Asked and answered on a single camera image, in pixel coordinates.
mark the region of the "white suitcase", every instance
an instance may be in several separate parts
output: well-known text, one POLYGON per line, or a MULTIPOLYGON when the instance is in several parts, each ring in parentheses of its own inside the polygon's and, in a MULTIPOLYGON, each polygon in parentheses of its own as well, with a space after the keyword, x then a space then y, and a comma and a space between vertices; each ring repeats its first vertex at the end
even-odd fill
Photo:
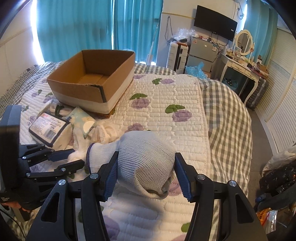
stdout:
POLYGON ((168 52, 167 68, 176 71, 177 74, 184 72, 188 46, 179 42, 171 42, 168 52))

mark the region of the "product label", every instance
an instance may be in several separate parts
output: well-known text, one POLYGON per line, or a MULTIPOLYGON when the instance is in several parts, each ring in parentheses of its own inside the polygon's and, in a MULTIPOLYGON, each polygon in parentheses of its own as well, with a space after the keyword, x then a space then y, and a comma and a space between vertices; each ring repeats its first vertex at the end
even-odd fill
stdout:
POLYGON ((66 125, 64 121, 47 113, 42 113, 31 125, 30 130, 46 142, 51 143, 64 125, 66 125))

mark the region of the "gray suitcase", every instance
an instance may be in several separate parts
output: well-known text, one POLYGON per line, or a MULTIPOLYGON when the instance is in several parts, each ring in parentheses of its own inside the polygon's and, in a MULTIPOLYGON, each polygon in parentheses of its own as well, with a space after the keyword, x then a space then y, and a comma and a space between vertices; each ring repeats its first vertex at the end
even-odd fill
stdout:
POLYGON ((258 81, 258 87, 255 89, 254 93, 248 99, 246 106, 251 110, 255 110, 263 95, 265 94, 269 83, 266 79, 260 78, 258 81))

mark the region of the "blue gripper pad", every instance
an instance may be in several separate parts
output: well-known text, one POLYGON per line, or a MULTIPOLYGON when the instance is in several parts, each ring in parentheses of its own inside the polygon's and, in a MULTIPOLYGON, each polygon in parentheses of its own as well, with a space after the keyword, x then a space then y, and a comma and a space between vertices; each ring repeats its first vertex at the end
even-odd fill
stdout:
POLYGON ((105 182, 105 190, 104 190, 104 198, 107 201, 109 197, 112 196, 116 181, 117 181, 117 157, 116 156, 116 160, 113 163, 111 170, 109 172, 108 177, 106 178, 106 182, 105 182))
POLYGON ((183 196, 187 198, 189 202, 193 200, 193 193, 196 189, 195 176, 197 172, 193 166, 186 164, 181 153, 177 152, 175 154, 175 166, 174 166, 183 196))

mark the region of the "barcode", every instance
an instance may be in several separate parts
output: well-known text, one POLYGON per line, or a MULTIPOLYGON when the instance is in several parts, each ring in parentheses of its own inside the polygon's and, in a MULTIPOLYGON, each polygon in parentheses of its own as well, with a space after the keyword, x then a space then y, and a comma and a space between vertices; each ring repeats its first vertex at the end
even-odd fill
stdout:
POLYGON ((55 135, 56 133, 53 131, 53 130, 51 130, 51 129, 48 129, 46 132, 45 132, 45 137, 46 138, 48 138, 48 139, 51 139, 51 138, 53 138, 53 136, 55 135))

